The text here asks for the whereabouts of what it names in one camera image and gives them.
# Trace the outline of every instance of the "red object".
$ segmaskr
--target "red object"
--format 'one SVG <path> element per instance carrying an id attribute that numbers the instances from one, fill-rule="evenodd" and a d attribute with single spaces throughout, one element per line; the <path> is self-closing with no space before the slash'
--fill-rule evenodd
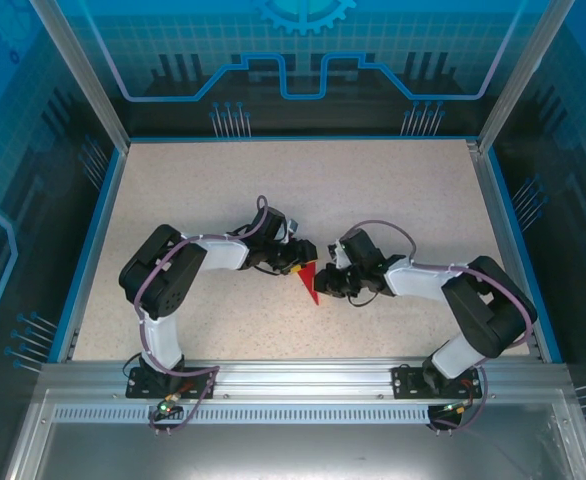
<path id="1" fill-rule="evenodd" d="M 304 285 L 311 294 L 311 297 L 313 297 L 315 304 L 319 305 L 320 299 L 317 295 L 317 292 L 315 291 L 315 288 L 313 288 L 313 281 L 315 279 L 315 262 L 306 264 L 306 266 L 297 272 L 297 274 L 302 279 L 302 282 L 304 282 Z"/>

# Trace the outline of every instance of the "speckled tabletop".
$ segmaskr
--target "speckled tabletop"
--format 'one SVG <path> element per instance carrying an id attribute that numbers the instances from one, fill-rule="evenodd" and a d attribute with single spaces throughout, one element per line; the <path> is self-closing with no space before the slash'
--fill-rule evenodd
<path id="1" fill-rule="evenodd" d="M 370 218 L 407 229 L 420 262 L 499 260 L 464 140 L 134 144 L 73 358 L 125 359 L 140 350 L 118 275 L 158 225 L 229 231 L 252 220 L 259 194 L 299 222 L 297 236 L 317 245 L 319 266 L 329 243 Z M 408 253 L 395 231 L 367 231 L 387 256 Z M 353 308 L 321 296 L 318 307 L 297 275 L 253 270 L 201 273 L 177 314 L 190 359 L 426 356 L 459 331 L 445 304 L 380 296 Z"/>

